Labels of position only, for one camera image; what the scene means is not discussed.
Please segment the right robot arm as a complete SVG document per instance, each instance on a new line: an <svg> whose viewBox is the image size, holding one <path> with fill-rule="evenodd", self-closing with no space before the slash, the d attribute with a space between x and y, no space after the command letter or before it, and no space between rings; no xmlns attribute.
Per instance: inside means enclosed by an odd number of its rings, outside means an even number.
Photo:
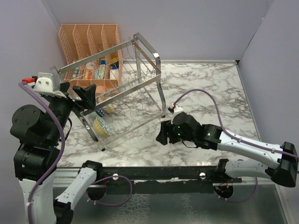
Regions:
<svg viewBox="0 0 299 224"><path fill-rule="evenodd" d="M200 124L193 116L180 112L162 121L156 141L162 145L189 141L196 148L231 152L246 157L244 161L221 160L215 179L226 182L241 177L261 177L275 184L296 186L299 157L292 143L282 145L244 138L212 124Z"/></svg>

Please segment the blue orange floral bowl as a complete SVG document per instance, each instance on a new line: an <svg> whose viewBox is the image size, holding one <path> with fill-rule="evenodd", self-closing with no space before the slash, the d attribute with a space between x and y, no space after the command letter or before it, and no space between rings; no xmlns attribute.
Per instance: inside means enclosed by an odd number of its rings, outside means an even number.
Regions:
<svg viewBox="0 0 299 224"><path fill-rule="evenodd" d="M97 103L101 103L102 101L105 101L105 100L107 100L106 97L104 97L104 96L98 96ZM108 105L102 107L102 109L104 110L104 112L106 114L110 114L110 113L114 112L114 107L113 107L112 104L108 104Z"/></svg>

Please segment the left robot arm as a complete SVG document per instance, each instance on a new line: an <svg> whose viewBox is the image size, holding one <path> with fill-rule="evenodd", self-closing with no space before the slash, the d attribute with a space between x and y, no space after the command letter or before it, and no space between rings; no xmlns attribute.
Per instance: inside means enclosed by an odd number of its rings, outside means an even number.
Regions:
<svg viewBox="0 0 299 224"><path fill-rule="evenodd" d="M19 86L39 103L15 111L10 129L11 135L20 141L14 156L14 171L23 191L26 223L69 224L83 193L92 183L103 180L102 164L86 161L66 192L53 196L57 163L67 138L64 127L71 113L80 114L95 107L96 85L74 86L78 100L69 97L69 83L62 83L57 94L42 93L37 84L29 86L20 82Z"/></svg>

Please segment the yellow grid pattern bowl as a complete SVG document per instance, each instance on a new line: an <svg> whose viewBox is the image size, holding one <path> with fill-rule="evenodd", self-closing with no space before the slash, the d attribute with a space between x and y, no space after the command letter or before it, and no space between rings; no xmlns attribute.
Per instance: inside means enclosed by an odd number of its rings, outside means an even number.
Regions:
<svg viewBox="0 0 299 224"><path fill-rule="evenodd" d="M109 137L112 135L105 120L99 116L97 116L93 122L93 129L100 137Z"/></svg>

